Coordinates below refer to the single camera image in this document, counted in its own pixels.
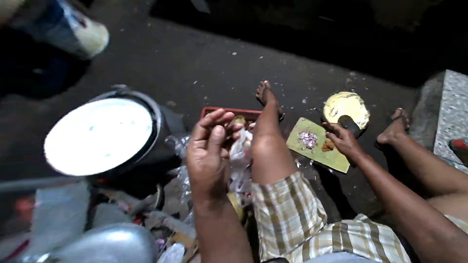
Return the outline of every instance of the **red plastic tray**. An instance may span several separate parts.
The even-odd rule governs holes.
[[[217,109],[225,109],[226,111],[231,111],[235,115],[242,115],[245,117],[246,121],[256,121],[260,113],[259,110],[244,110],[244,109],[233,109],[233,108],[223,108],[223,107],[204,107],[200,119],[203,119],[208,113],[213,112]]]

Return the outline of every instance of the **leg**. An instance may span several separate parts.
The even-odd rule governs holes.
[[[397,109],[393,117],[406,112]],[[404,122],[394,121],[377,141],[389,144],[400,154],[408,169],[435,196],[429,202],[441,213],[468,222],[468,175],[413,141],[404,132]]]
[[[261,260],[285,255],[316,235],[327,215],[312,187],[297,171],[279,130],[278,101],[262,81],[257,98],[265,105],[252,141],[252,200]]]
[[[265,185],[292,175],[297,168],[279,130],[278,100],[269,82],[260,83],[257,97],[265,108],[254,128],[252,179],[256,183]]]

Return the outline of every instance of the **hand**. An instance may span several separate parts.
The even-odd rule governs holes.
[[[193,129],[187,146],[187,168],[194,202],[226,196],[229,151],[223,146],[227,135],[242,128],[234,125],[233,118],[234,113],[219,109],[206,115]]]
[[[361,146],[352,131],[349,131],[336,123],[322,123],[322,126],[329,128],[332,132],[326,134],[327,138],[333,141],[338,150],[346,157],[355,161],[364,155]]]

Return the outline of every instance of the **knee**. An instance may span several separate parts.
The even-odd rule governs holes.
[[[265,156],[275,153],[279,143],[284,145],[282,138],[278,141],[276,136],[264,135],[252,141],[252,156]]]

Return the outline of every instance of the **white lid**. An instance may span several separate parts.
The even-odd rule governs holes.
[[[95,175],[134,156],[153,127],[143,105],[123,98],[87,103],[61,118],[44,142],[47,162],[65,175]]]

